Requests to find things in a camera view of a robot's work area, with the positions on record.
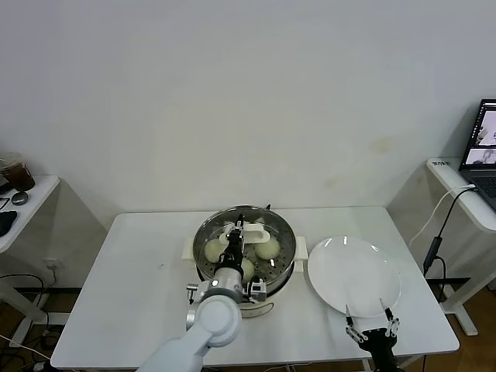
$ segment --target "laptop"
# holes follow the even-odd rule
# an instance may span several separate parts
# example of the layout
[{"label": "laptop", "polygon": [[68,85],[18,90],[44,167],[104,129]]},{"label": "laptop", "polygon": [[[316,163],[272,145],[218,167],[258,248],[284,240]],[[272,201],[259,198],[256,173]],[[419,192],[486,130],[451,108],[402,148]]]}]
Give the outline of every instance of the laptop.
[{"label": "laptop", "polygon": [[496,99],[480,102],[460,174],[475,184],[480,196],[496,210]]}]

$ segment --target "wooden floor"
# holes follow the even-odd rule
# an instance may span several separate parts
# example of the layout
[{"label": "wooden floor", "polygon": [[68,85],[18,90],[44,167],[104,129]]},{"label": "wooden floor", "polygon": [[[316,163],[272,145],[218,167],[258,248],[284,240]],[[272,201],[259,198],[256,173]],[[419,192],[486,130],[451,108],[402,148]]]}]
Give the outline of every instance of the wooden floor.
[{"label": "wooden floor", "polygon": [[[69,312],[76,301],[75,294],[52,294],[45,305],[48,312]],[[463,334],[456,319],[451,315],[448,316],[455,333],[460,340],[460,349],[456,353],[432,355],[427,357],[425,371],[450,371],[450,372],[496,372],[496,295],[488,289],[483,289],[467,303],[465,308],[474,321],[479,336],[468,337]],[[12,335],[14,329],[21,321],[22,316],[11,306],[6,303],[0,304],[0,334],[4,336]],[[30,331],[27,341],[35,340],[28,346],[34,347],[47,356],[51,351],[42,350],[36,338],[41,335],[44,327],[41,325],[34,326]],[[0,339],[0,349],[4,342]],[[16,352],[15,349],[7,349],[8,354]],[[31,352],[27,350],[19,351],[27,364],[33,363]],[[0,360],[0,366],[5,364],[10,356],[4,356]],[[20,358],[13,358],[0,372],[21,372],[24,362]],[[222,371],[232,372],[263,372],[268,366],[250,366],[250,367],[223,367]],[[348,372],[362,370],[362,364],[359,361],[349,361],[340,363],[313,363],[310,365],[295,366],[297,372]],[[412,363],[406,369],[407,372],[421,372],[422,359]]]}]

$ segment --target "wall stain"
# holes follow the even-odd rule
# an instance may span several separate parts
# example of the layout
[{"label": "wall stain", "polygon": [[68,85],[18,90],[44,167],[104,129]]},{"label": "wall stain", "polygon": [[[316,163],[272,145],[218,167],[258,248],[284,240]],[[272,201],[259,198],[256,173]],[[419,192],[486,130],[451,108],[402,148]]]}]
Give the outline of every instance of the wall stain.
[{"label": "wall stain", "polygon": [[394,136],[385,136],[376,139],[370,144],[369,150],[371,151],[371,153],[377,153],[377,154],[386,153],[393,148],[394,138],[395,138]]},{"label": "wall stain", "polygon": [[332,176],[332,177],[329,177],[327,180],[325,180],[324,182],[324,187],[325,188],[333,188],[335,187],[339,182],[340,182],[340,178],[338,176]]}]

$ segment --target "cup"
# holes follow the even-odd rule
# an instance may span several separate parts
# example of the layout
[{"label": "cup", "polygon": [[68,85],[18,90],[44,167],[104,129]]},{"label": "cup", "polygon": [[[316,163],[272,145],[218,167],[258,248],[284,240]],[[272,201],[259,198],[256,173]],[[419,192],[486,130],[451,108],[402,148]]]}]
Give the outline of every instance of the cup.
[{"label": "cup", "polygon": [[28,191],[35,185],[20,153],[0,153],[0,174],[17,191]]}]

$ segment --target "white plate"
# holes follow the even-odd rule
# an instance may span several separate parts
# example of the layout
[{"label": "white plate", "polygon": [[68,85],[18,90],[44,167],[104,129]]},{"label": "white plate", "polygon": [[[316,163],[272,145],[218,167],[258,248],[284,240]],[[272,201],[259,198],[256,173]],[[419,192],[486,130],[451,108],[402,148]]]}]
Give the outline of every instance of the white plate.
[{"label": "white plate", "polygon": [[336,310],[352,316],[383,315],[401,293],[400,276],[377,247],[352,236],[334,236],[315,246],[308,258],[308,275],[319,296]]}]

